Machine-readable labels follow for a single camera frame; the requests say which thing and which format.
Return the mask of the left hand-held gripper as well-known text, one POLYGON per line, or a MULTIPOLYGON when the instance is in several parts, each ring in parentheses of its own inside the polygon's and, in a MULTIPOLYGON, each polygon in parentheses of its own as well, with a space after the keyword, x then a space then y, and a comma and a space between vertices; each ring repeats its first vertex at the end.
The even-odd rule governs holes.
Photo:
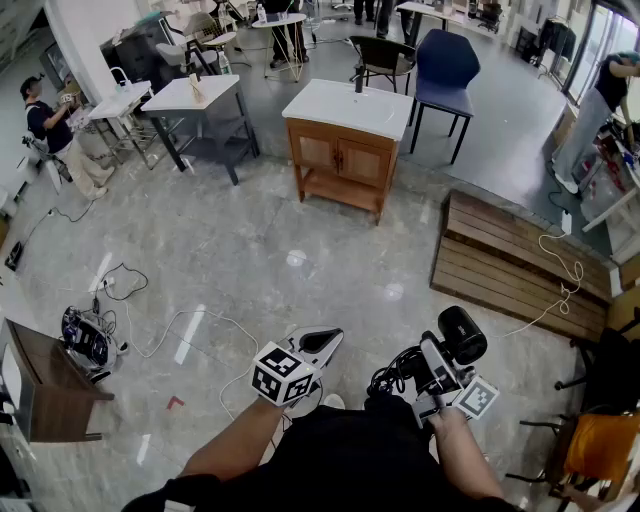
POLYGON ((344 339, 342 329, 301 327, 269 342, 253 359, 251 387, 275 406, 290 406, 306 396, 344 339))

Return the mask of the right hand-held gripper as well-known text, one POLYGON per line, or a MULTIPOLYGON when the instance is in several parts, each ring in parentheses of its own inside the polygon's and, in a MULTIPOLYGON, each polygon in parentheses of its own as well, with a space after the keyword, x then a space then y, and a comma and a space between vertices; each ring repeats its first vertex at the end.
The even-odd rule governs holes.
POLYGON ((430 374, 412 404, 420 428, 446 408, 459 410, 467 419, 480 419, 498 398, 498 389, 483 379, 474 366, 454 368, 453 357, 431 331, 422 334, 420 350, 430 374))

